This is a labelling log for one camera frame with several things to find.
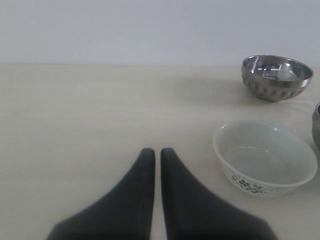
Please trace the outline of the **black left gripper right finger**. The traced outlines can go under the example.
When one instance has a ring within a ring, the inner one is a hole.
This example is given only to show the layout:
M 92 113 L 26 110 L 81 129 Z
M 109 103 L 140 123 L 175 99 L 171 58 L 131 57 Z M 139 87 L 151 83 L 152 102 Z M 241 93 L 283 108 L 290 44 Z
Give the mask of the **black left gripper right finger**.
M 173 148 L 160 154 L 161 195 L 169 240 L 276 240 L 269 224 L 209 191 Z

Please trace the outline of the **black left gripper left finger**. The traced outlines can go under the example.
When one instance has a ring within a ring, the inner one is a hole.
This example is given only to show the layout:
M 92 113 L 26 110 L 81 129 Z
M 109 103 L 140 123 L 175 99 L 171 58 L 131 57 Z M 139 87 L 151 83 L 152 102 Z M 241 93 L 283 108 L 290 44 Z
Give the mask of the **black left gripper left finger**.
M 143 148 L 126 175 L 97 202 L 51 230 L 49 240 L 149 240 L 155 198 L 155 152 Z

